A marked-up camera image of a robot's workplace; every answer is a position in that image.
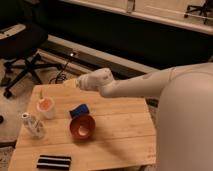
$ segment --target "blue object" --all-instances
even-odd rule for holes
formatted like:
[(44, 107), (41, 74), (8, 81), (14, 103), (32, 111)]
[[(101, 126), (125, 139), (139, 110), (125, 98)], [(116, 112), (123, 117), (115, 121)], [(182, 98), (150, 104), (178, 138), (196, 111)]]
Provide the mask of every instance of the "blue object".
[(81, 104), (75, 109), (70, 111), (70, 116), (72, 117), (72, 119), (82, 114), (89, 114), (89, 109), (86, 104)]

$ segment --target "wooden table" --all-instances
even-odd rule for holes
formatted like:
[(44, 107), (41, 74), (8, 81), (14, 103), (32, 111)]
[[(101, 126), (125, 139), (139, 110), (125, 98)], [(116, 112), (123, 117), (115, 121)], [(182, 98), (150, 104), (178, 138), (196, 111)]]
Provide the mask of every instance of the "wooden table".
[[(45, 120), (36, 110), (42, 90), (56, 102), (56, 117)], [(75, 141), (69, 131), (69, 110), (86, 103), (96, 121), (93, 137)], [(9, 171), (35, 171), (40, 154), (72, 157), (72, 171), (102, 170), (155, 163), (155, 128), (142, 98), (102, 98), (81, 91), (72, 80), (35, 86), (27, 111), (45, 125), (43, 139), (33, 139), (22, 126)]]

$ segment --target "chair armrest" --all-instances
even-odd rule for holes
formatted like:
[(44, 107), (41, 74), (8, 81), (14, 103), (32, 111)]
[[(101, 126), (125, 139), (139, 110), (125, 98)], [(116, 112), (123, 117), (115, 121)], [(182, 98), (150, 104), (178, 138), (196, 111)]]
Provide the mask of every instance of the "chair armrest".
[(8, 29), (0, 31), (0, 40), (13, 36), (26, 28), (23, 24), (16, 24)]

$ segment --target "striped object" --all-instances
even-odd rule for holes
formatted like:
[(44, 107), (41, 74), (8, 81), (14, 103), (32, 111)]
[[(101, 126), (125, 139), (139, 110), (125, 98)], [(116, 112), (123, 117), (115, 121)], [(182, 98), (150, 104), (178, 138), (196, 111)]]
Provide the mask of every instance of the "striped object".
[(72, 159), (69, 156), (40, 155), (37, 168), (69, 170), (71, 161)]

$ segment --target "red bowl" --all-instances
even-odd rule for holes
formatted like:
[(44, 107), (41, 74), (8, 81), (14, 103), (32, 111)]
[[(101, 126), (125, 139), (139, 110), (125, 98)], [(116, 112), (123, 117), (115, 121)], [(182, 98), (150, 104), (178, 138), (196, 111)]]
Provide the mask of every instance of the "red bowl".
[(95, 120), (89, 114), (74, 118), (70, 123), (70, 131), (75, 139), (87, 139), (95, 130)]

